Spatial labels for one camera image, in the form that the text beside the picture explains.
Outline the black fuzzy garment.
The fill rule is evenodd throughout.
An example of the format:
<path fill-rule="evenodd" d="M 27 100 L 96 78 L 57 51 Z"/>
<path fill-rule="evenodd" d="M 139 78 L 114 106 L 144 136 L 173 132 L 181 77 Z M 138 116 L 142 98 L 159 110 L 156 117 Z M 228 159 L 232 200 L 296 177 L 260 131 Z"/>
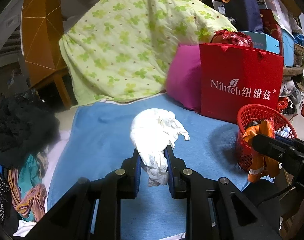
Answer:
<path fill-rule="evenodd" d="M 59 125 L 34 89 L 1 98 L 0 165 L 21 167 L 29 155 L 38 154 L 59 139 Z"/>

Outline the red Nilrich paper bag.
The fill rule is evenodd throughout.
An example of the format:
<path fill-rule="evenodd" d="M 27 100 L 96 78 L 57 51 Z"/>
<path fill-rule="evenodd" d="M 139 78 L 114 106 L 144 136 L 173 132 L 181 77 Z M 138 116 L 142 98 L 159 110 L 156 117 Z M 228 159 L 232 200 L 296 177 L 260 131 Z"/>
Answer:
<path fill-rule="evenodd" d="M 276 109 L 284 59 L 266 50 L 234 44 L 200 44 L 201 110 L 209 118 L 237 123 L 248 104 Z"/>

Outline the green floral quilt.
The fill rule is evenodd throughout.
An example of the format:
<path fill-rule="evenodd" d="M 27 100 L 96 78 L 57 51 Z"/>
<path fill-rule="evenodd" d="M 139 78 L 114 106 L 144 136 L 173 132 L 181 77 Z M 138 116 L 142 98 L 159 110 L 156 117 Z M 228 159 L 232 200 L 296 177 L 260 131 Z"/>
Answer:
<path fill-rule="evenodd" d="M 130 102 L 164 89 L 178 45 L 223 29 L 235 28 L 199 0 L 100 0 L 59 45 L 79 105 Z"/>

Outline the colourful clothes pile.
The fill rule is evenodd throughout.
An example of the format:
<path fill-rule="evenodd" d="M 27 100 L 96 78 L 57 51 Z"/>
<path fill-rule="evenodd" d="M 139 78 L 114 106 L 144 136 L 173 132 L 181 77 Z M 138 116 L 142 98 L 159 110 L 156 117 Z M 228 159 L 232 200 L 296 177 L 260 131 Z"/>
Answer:
<path fill-rule="evenodd" d="M 42 179 L 48 168 L 45 152 L 29 155 L 21 168 L 0 165 L 0 223 L 14 235 L 19 221 L 38 222 L 45 215 L 47 190 Z"/>

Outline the red plastic bag in bag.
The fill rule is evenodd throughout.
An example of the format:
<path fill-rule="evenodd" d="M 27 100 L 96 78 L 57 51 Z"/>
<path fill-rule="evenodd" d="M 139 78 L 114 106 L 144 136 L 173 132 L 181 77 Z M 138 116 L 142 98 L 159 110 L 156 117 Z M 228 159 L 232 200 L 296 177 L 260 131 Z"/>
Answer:
<path fill-rule="evenodd" d="M 234 44 L 253 48 L 253 42 L 249 35 L 238 31 L 228 31 L 226 29 L 216 31 L 211 43 Z"/>

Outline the blue blanket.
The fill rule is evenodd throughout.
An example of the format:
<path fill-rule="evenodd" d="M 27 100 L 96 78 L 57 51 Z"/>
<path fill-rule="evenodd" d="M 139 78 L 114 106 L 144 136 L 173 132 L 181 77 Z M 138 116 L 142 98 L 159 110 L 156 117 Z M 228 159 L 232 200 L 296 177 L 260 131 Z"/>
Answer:
<path fill-rule="evenodd" d="M 246 189 L 247 174 L 234 156 L 238 126 L 186 110 L 163 94 L 129 105 L 98 102 L 78 108 L 51 179 L 48 207 L 54 207 L 79 178 L 101 179 L 120 168 L 134 151 L 132 120 L 151 108 L 173 112 L 188 131 L 189 140 L 179 136 L 175 143 L 176 157 L 205 178 L 227 177 L 238 189 Z M 184 233 L 186 202 L 174 200 L 167 186 L 149 187 L 147 178 L 142 172 L 136 199 L 121 202 L 121 238 L 163 239 Z"/>

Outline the orange plastic wrapper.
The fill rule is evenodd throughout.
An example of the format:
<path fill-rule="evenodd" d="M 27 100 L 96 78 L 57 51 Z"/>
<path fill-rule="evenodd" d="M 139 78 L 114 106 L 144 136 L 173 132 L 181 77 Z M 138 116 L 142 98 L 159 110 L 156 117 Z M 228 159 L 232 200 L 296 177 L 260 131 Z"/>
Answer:
<path fill-rule="evenodd" d="M 253 139 L 257 135 L 266 135 L 275 139 L 275 128 L 272 118 L 261 120 L 258 124 L 245 129 L 242 140 L 250 147 L 252 162 L 249 168 L 248 181 L 255 183 L 260 178 L 269 176 L 275 178 L 279 175 L 279 162 L 264 154 L 263 150 L 257 151 L 253 147 Z"/>

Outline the red mesh waste basket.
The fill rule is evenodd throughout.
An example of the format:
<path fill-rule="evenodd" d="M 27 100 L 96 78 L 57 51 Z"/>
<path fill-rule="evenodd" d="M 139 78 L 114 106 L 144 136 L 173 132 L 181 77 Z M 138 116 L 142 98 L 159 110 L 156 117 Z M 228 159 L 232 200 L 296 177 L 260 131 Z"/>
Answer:
<path fill-rule="evenodd" d="M 236 158 L 239 166 L 249 171 L 254 161 L 258 161 L 255 170 L 266 169 L 269 162 L 265 157 L 258 157 L 252 148 L 252 139 L 258 135 L 271 138 L 276 136 L 296 139 L 297 134 L 290 122 L 278 111 L 260 104 L 249 104 L 241 107 L 237 113 L 239 133 L 236 144 Z"/>

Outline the magenta pillow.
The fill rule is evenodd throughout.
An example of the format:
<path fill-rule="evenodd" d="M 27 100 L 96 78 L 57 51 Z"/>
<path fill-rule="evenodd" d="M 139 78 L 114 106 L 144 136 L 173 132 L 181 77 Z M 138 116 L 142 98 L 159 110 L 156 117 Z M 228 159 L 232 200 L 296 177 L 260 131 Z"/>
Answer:
<path fill-rule="evenodd" d="M 201 62 L 198 45 L 177 47 L 165 85 L 167 94 L 189 110 L 201 110 Z"/>

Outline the white tissue paper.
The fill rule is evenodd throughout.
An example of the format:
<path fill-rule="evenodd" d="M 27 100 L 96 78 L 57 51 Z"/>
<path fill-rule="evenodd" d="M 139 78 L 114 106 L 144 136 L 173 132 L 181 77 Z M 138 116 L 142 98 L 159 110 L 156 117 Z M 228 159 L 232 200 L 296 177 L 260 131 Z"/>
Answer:
<path fill-rule="evenodd" d="M 190 140 L 188 131 L 172 111 L 150 108 L 137 114 L 131 124 L 130 138 L 143 162 L 149 187 L 166 185 L 169 180 L 167 146 L 175 147 L 179 135 Z"/>

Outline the light blue cardboard box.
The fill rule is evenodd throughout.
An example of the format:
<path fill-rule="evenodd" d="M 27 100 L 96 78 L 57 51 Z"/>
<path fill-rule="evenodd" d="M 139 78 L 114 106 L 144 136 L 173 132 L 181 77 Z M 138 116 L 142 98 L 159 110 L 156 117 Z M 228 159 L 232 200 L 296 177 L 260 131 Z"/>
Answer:
<path fill-rule="evenodd" d="M 249 36 L 252 41 L 252 47 L 260 50 L 266 50 L 274 54 L 280 54 L 279 41 L 268 34 L 254 31 L 241 31 Z"/>

